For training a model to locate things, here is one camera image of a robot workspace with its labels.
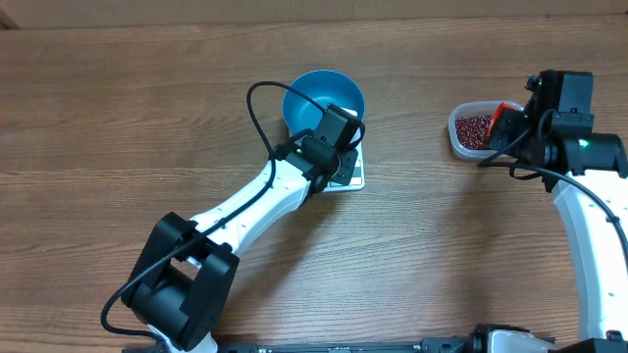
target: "red object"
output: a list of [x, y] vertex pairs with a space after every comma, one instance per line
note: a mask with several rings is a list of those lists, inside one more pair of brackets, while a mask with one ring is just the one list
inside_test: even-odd
[[491, 137], [491, 134], [493, 132], [493, 125], [495, 124], [496, 121], [499, 120], [499, 118], [501, 118], [501, 111], [503, 111], [504, 109], [512, 109], [512, 110], [517, 110], [517, 108], [507, 104], [507, 103], [501, 103], [499, 104], [499, 106], [497, 107], [497, 110], [495, 111], [495, 113], [493, 114], [493, 119], [491, 120], [491, 124], [489, 125], [489, 137]]

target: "wooden tabletop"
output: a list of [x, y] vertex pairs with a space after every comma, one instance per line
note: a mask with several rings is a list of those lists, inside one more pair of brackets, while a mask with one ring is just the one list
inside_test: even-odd
[[[107, 298], [153, 225], [260, 171], [244, 94], [343, 72], [367, 102], [366, 188], [316, 195], [242, 257], [219, 341], [399, 341], [502, 323], [576, 339], [563, 224], [540, 181], [454, 158], [449, 113], [525, 103], [526, 74], [596, 75], [596, 131], [628, 140], [628, 18], [0, 32], [0, 351], [119, 352]], [[255, 92], [273, 143], [283, 92]], [[117, 305], [111, 321], [141, 328]]]

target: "clear plastic tray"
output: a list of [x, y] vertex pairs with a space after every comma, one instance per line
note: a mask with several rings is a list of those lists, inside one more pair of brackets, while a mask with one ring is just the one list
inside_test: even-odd
[[494, 150], [472, 150], [464, 147], [460, 144], [458, 140], [458, 133], [455, 130], [455, 120], [458, 118], [465, 117], [475, 117], [479, 115], [485, 114], [494, 114], [499, 107], [499, 104], [506, 103], [515, 107], [518, 110], [523, 110], [523, 107], [517, 103], [512, 101], [481, 101], [481, 102], [473, 102], [473, 103], [464, 103], [460, 104], [456, 109], [451, 112], [449, 116], [449, 139], [451, 140], [451, 149], [453, 150], [453, 154], [461, 159], [473, 160], [473, 161], [481, 161], [488, 157], [491, 157], [496, 151]]

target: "beans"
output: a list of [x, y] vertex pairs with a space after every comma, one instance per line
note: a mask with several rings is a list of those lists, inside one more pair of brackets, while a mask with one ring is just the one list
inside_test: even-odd
[[492, 115], [458, 118], [455, 120], [455, 131], [460, 144], [468, 149], [488, 150], [489, 125]]

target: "bowl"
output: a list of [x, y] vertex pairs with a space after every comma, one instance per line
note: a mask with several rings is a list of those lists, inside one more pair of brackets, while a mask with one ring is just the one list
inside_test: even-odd
[[[331, 70], [318, 70], [297, 78], [290, 86], [312, 98], [323, 108], [333, 103], [354, 111], [358, 119], [364, 119], [364, 95], [358, 85], [346, 75]], [[316, 107], [290, 91], [286, 91], [284, 95], [283, 111], [290, 133], [305, 128], [315, 129], [323, 117]]]
[[480, 102], [472, 102], [472, 103], [464, 103], [460, 104], [456, 109], [451, 112], [449, 115], [449, 140], [451, 140], [451, 149], [453, 150], [453, 154], [461, 159], [465, 160], [473, 160], [473, 161], [482, 161], [491, 157], [496, 151], [494, 150], [472, 150], [464, 147], [460, 144], [460, 140], [458, 140], [458, 133], [455, 130], [455, 121], [456, 119], [465, 118], [465, 117], [476, 117], [479, 115], [493, 115], [499, 107], [499, 104], [506, 103], [520, 111], [523, 110], [523, 107], [517, 103], [512, 101], [480, 101]]

